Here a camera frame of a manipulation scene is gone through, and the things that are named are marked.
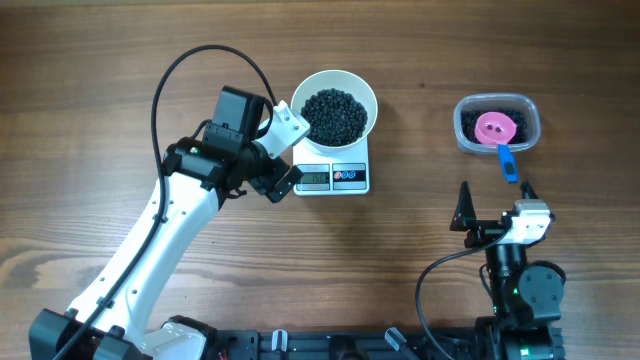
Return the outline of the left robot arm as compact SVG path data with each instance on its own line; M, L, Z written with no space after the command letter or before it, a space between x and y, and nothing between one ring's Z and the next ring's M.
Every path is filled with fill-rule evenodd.
M269 107L269 120L261 119ZM224 87L212 119L170 145L140 218L99 276L63 314L44 309L29 330L34 359L213 359L215 328L175 316L150 332L151 312L182 255L248 182L279 202L301 179L282 153L309 133L285 102Z

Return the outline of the pink scoop blue handle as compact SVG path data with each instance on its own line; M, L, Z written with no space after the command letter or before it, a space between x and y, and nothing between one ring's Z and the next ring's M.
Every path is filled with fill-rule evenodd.
M502 132L487 130L488 124L501 127ZM475 135L482 145L495 145L502 174L509 184L519 181L515 157L509 149L509 142L515 136L517 125L506 115L499 112L483 113L475 125Z

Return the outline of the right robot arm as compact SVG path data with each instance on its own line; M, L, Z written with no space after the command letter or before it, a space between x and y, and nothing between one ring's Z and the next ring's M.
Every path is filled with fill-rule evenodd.
M561 318L566 273L549 261L529 261L526 251L542 242L555 220L529 183L498 220L476 217L467 182L460 187L450 229L464 232L464 246L486 256L494 315L475 323L480 359L560 360L566 357Z

